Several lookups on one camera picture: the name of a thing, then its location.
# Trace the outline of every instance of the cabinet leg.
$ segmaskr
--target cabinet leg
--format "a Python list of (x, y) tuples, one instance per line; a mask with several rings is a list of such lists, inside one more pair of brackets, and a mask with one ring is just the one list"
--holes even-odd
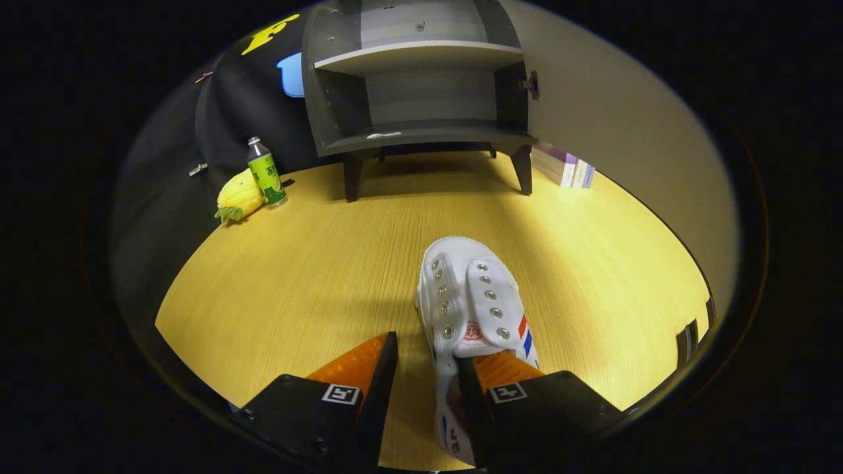
[(533, 170), (529, 162), (529, 145), (523, 145), (515, 153), (510, 155), (515, 168), (515, 175), (518, 176), (518, 183), (521, 185), (521, 194), (529, 196), (533, 194)]
[(346, 201), (355, 202), (360, 195), (360, 174), (363, 161), (347, 154), (342, 162), (342, 172), (346, 177)]

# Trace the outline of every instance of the shoe logo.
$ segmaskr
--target shoe logo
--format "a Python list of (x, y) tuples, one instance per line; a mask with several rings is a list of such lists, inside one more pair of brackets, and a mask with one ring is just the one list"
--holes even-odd
[(453, 452), (454, 454), (459, 453), (459, 441), (455, 441), (456, 439), (457, 434), (454, 433), (454, 429), (451, 428), (451, 440), (454, 440), (454, 442), (451, 444), (451, 452)]
[(354, 405), (357, 402), (357, 395), (359, 394), (360, 389), (357, 387), (331, 384), (328, 387), (328, 391), (322, 396), (322, 401), (341, 403), (343, 405)]
[(483, 331), (480, 330), (480, 325), (475, 321), (469, 321), (468, 326), (465, 328), (465, 336), (463, 336), (463, 339), (466, 341), (476, 341), (482, 338)]
[(496, 404), (527, 398), (527, 392), (521, 388), (521, 385), (518, 382), (498, 385), (497, 387), (492, 387), (489, 391), (491, 391), (491, 398)]

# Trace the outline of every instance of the green bottle label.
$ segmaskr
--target green bottle label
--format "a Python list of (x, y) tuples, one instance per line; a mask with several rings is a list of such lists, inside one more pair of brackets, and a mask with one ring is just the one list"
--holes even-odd
[(281, 186), (281, 176), (272, 161), (272, 154), (265, 154), (249, 162), (249, 170), (255, 178), (258, 187), (264, 193), (266, 204), (275, 204), (287, 197), (284, 186)]

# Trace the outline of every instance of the screw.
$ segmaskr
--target screw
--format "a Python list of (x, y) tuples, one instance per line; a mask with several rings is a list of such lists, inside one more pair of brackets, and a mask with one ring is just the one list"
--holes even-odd
[(314, 441), (314, 446), (316, 447), (316, 450), (319, 451), (322, 454), (325, 454), (325, 453), (328, 452), (328, 444), (323, 439), (317, 438)]

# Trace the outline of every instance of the blue sticker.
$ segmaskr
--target blue sticker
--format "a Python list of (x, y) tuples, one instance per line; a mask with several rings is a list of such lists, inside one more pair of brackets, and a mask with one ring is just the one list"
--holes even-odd
[(275, 65), (281, 69), (281, 88), (290, 97), (304, 97), (302, 84), (302, 52), (285, 57)]
[(445, 444), (445, 450), (448, 450), (448, 420), (445, 415), (442, 415), (442, 443)]
[(533, 346), (533, 335), (527, 330), (527, 338), (524, 339), (524, 357), (529, 356), (529, 350)]

